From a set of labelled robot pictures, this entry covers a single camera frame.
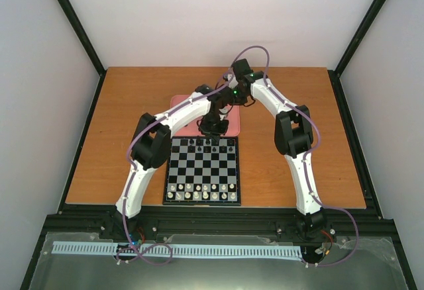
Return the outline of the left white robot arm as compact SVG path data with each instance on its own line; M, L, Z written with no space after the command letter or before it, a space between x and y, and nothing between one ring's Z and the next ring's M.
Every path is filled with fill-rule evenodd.
M115 232L122 238L132 238L138 230L133 218L139 214L146 188L155 171L168 159L171 138L184 126L201 118L200 133L217 144L227 132L229 122L222 117L221 109L233 101L228 85L211 89L199 86L187 99L157 115L143 114L127 149L130 171L123 192L115 206L120 217Z

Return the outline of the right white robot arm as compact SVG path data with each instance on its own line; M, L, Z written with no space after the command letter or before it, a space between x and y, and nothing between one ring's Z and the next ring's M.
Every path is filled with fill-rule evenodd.
M309 109L298 106L280 93L264 72L254 72L245 59L231 69L236 79L230 83L236 100L247 97L261 102L275 118L274 144L286 159L296 194L295 225L304 241L311 241L325 227L325 215L312 168L313 128Z

